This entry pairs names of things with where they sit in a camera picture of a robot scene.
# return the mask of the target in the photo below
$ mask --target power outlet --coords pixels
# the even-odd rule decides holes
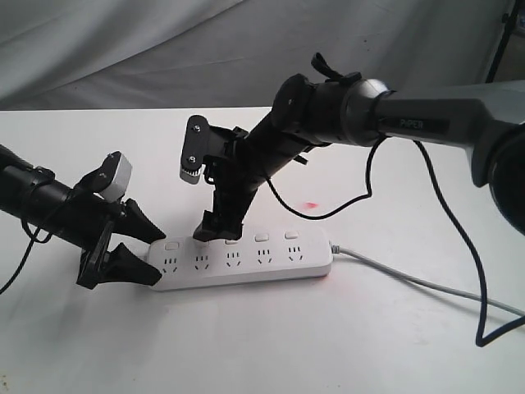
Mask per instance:
[[[245,227],[243,233],[238,241],[203,243],[178,237],[153,242],[148,262],[162,273],[162,278],[152,289],[320,277],[330,272],[330,242],[320,227]]]

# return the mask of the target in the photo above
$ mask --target white power strip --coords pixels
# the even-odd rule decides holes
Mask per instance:
[[[162,273],[156,291],[232,285],[330,272],[332,253],[320,227],[244,228],[238,241],[199,242],[191,237],[153,242],[148,263]]]

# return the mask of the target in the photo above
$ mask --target white power cord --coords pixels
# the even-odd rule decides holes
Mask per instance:
[[[452,296],[458,296],[462,298],[467,298],[469,300],[475,300],[478,302],[481,302],[481,297],[479,295],[469,293],[467,291],[461,291],[456,290],[451,287],[438,285],[436,283],[432,283],[429,281],[425,281],[422,279],[419,279],[417,277],[413,277],[411,275],[408,275],[407,273],[402,273],[401,271],[398,271],[396,269],[390,268],[384,264],[381,264],[377,262],[376,260],[370,259],[366,256],[363,256],[357,252],[354,252],[353,250],[341,248],[338,245],[332,245],[331,251],[333,254],[345,254],[347,256],[353,257],[354,259],[359,260],[361,263],[366,264],[368,267],[375,268],[378,271],[381,271],[382,273],[386,273],[387,275],[391,275],[392,277],[395,277],[397,279],[401,279],[406,282],[411,282],[419,286],[427,287],[432,290],[441,291],[446,294],[451,294]],[[507,312],[510,312],[511,314],[515,314],[517,316],[525,316],[525,312],[518,308],[514,308],[513,306],[509,306],[507,304],[504,304],[502,302],[488,299],[488,304],[495,306],[496,308],[505,310]]]

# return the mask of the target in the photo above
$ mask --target robotic arm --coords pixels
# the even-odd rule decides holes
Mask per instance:
[[[104,282],[153,285],[162,274],[124,244],[107,251],[113,232],[147,243],[165,237],[134,200],[122,201],[130,176],[130,163],[115,152],[71,189],[56,181],[51,171],[33,167],[0,145],[0,209],[20,218],[32,239],[38,234],[31,233],[27,223],[82,248],[77,279],[81,286],[93,289]]]
[[[195,184],[205,167],[215,185],[213,210],[204,212],[195,239],[239,239],[258,187],[291,160],[305,164],[301,153],[369,147],[384,136],[465,149],[474,185],[488,183],[501,213],[525,234],[525,81],[395,92],[358,72],[333,71],[320,54],[312,65],[328,79],[290,77],[250,133],[189,119],[180,176]]]

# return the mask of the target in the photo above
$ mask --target table surface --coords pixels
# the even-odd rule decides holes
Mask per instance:
[[[178,177],[185,123],[249,130],[267,108],[0,112],[0,142],[72,186],[107,153],[134,166],[127,196],[169,236],[189,235],[212,187]],[[450,207],[486,267],[490,296],[525,307],[519,235],[461,149],[428,146]],[[363,193],[368,149],[331,146],[291,163],[275,184],[293,206],[322,213]],[[388,140],[373,164],[374,198],[324,222],[331,239],[415,276],[478,292],[472,257],[442,212],[420,153]],[[305,224],[263,186],[245,223]],[[0,214],[5,282],[28,239]],[[113,243],[125,237],[114,236]],[[131,249],[147,246],[125,239]],[[34,248],[0,297],[0,393],[525,392],[525,331],[474,346],[479,305],[421,291],[336,258],[323,279],[157,293],[133,284],[75,285],[80,251],[57,239]],[[491,309],[488,328],[512,316]]]

